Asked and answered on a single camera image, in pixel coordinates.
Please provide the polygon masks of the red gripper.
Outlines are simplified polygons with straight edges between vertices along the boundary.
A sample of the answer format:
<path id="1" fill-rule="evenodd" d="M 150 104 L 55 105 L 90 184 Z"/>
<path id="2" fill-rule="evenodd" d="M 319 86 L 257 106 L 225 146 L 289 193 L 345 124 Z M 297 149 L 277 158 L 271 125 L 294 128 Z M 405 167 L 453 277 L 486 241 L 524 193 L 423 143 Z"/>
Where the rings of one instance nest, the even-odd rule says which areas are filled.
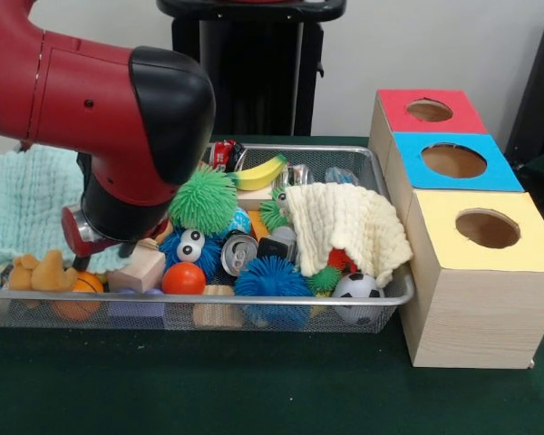
<path id="1" fill-rule="evenodd" d="M 65 241 L 75 254 L 73 268 L 77 272 L 87 270 L 90 264 L 90 256 L 121 243 L 121 241 L 108 238 L 99 233 L 88 222 L 83 209 L 79 205 L 64 207 L 61 222 Z M 135 242 L 122 243 L 119 248 L 119 257 L 130 257 L 135 247 Z"/>

